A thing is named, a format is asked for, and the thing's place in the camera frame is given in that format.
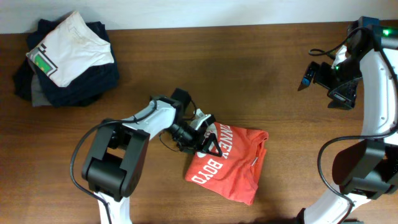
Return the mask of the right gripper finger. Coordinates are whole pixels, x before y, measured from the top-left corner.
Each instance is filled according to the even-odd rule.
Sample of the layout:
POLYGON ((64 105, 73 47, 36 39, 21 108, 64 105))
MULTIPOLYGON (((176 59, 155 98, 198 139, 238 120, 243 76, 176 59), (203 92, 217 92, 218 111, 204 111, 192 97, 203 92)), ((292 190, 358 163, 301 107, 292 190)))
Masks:
POLYGON ((349 81, 329 90, 327 96, 331 101, 328 104, 328 108, 352 110, 356 105, 357 87, 357 81, 349 81))
POLYGON ((300 82, 300 85, 298 87, 298 91, 304 90, 306 88, 308 88, 313 80, 313 78, 315 77, 316 73, 318 72, 320 68, 320 65, 316 62, 311 62, 305 73, 304 76, 300 82))

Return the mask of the red orange t-shirt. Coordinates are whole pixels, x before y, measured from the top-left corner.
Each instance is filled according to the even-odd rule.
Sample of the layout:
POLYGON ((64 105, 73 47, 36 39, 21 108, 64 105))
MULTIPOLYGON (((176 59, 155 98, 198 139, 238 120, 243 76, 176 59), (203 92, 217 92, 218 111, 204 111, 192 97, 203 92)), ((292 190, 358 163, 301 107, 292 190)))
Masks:
POLYGON ((267 131, 213 123, 206 135, 214 134, 222 150, 221 157, 197 152, 185 174, 185 180, 221 196, 252 205, 259 187, 267 131))

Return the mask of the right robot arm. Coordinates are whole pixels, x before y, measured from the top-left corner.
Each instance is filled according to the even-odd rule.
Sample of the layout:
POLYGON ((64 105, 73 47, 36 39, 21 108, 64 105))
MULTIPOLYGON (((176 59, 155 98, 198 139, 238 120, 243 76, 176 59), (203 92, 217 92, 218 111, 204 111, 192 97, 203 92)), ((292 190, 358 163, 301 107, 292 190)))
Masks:
POLYGON ((326 192, 300 211, 296 223, 347 223, 359 206, 397 191, 397 29, 360 17, 325 54, 333 63, 310 63, 300 89, 319 84, 330 108, 351 110, 362 85, 363 127, 336 155, 326 192))

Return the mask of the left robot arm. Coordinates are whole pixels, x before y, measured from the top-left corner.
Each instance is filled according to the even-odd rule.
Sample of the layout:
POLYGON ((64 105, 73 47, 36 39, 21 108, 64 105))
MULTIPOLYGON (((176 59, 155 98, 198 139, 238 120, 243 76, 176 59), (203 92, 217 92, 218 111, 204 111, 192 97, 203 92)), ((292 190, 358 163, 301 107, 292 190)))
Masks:
POLYGON ((149 105, 126 119, 105 119, 88 131, 95 137, 81 170, 88 183, 83 191, 97 199, 102 223, 130 223, 129 198, 141 178, 150 140, 163 131, 178 151, 221 157, 215 134, 206 130, 215 122, 212 114, 195 108, 192 118, 184 114, 192 97, 175 89, 170 97, 151 98, 149 105))

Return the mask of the navy folded garment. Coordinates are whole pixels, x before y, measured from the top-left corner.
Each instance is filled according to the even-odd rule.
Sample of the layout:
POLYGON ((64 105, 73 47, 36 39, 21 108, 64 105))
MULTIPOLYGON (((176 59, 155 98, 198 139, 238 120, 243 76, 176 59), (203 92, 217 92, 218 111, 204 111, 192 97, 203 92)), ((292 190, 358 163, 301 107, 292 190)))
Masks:
MULTIPOLYGON (((37 30, 27 38, 29 51, 60 23, 41 19, 37 30)), ((101 39, 110 43, 104 24, 101 22, 89 22, 86 25, 101 39)), ((114 63, 90 67, 66 87, 59 87, 54 84, 53 81, 45 76, 44 72, 40 71, 26 57, 24 63, 13 76, 15 93, 21 98, 31 101, 32 77, 37 75, 42 91, 54 107, 87 106, 96 101, 103 92, 116 87, 118 84, 119 72, 112 46, 111 54, 114 58, 114 63)))

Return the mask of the white folded t-shirt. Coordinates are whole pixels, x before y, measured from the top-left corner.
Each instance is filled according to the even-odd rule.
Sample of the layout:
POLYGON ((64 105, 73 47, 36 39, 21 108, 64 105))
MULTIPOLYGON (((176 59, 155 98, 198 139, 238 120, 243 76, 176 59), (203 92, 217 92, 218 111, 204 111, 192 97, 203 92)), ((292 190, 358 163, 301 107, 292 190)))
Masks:
POLYGON ((26 57, 59 87, 68 86, 93 66, 114 63, 111 44, 75 11, 49 32, 26 57))

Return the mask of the grey folded garment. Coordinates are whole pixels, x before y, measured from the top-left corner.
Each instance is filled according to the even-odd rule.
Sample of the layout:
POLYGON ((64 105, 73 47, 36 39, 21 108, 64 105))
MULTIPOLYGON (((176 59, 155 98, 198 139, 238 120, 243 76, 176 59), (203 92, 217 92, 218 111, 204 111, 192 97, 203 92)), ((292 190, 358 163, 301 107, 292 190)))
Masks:
POLYGON ((47 99, 46 95, 42 91, 42 87, 40 86, 40 82, 37 75, 33 75, 31 82, 31 97, 32 97, 32 106, 40 107, 40 106, 51 106, 51 102, 47 99))

